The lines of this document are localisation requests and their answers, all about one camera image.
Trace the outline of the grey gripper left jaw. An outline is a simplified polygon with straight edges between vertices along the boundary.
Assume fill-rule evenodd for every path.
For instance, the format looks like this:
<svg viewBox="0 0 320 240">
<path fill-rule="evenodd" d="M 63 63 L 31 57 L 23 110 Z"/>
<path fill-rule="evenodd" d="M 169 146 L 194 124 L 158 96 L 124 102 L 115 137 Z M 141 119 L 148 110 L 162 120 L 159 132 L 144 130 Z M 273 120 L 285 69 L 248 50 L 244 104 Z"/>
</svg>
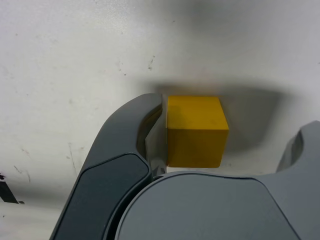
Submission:
<svg viewBox="0 0 320 240">
<path fill-rule="evenodd" d="M 103 124 L 51 234 L 53 240 L 113 240 L 131 200 L 153 181 L 145 139 L 162 114 L 159 93 L 142 94 Z"/>
</svg>

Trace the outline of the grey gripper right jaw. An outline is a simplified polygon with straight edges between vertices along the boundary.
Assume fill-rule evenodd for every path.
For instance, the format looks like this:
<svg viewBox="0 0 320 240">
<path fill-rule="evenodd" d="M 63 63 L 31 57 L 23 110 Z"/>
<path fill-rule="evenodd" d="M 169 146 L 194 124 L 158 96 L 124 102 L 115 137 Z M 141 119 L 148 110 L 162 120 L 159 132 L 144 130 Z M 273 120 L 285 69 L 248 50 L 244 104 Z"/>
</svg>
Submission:
<svg viewBox="0 0 320 240">
<path fill-rule="evenodd" d="M 165 174 L 129 204 L 117 240 L 317 240 L 320 123 L 303 126 L 275 173 Z"/>
</svg>

